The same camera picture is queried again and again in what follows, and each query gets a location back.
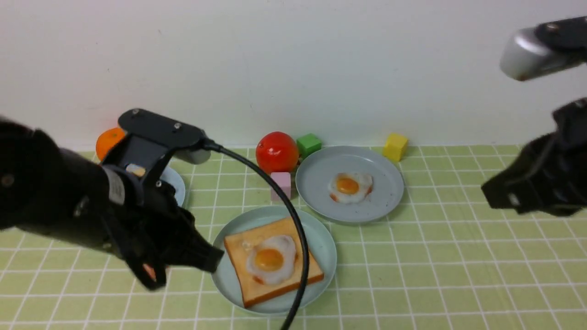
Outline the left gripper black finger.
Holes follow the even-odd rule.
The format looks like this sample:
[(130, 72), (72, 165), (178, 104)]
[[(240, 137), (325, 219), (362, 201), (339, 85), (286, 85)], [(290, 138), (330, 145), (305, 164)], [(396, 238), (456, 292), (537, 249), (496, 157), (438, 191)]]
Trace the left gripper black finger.
[[(134, 245), (128, 238), (122, 238), (117, 241), (117, 249), (126, 262), (126, 265), (147, 290), (159, 290), (167, 284), (166, 265), (151, 239), (141, 238), (139, 243), (143, 247), (143, 254), (141, 255), (135, 251)], [(153, 282), (149, 278), (147, 272), (142, 267), (143, 263), (147, 263), (155, 269), (156, 282)]]

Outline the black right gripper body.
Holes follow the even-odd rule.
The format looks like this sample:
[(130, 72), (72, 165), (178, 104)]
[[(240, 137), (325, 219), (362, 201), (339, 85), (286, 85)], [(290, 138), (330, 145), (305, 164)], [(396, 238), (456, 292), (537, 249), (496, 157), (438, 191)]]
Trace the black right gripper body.
[(552, 113), (556, 130), (523, 146), (482, 185), (492, 209), (524, 215), (575, 215), (587, 206), (587, 105), (581, 98)]

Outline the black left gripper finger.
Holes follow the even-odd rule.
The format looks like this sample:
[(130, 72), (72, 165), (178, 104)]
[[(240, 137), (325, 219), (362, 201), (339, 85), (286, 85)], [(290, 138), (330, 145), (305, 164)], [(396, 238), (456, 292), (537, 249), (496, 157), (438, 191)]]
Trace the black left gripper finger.
[(181, 231), (170, 242), (170, 265), (216, 272), (225, 251), (209, 243), (196, 229)]

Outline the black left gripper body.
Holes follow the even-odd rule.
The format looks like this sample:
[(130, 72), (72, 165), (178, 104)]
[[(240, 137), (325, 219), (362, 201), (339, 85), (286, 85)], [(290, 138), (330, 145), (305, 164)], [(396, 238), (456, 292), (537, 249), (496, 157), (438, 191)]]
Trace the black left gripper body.
[(195, 267), (198, 232), (167, 182), (143, 187), (134, 181), (101, 185), (101, 250), (119, 259), (155, 266)]

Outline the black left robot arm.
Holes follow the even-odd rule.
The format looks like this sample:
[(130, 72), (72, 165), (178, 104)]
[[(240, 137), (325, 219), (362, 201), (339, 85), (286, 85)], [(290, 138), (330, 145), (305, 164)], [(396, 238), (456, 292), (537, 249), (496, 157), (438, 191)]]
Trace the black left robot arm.
[(2, 117), (1, 229), (109, 253), (151, 291), (166, 285), (168, 266), (215, 272), (224, 251), (161, 180), (172, 157), (210, 158), (204, 131), (142, 109), (126, 111), (119, 126), (124, 137), (97, 164)]

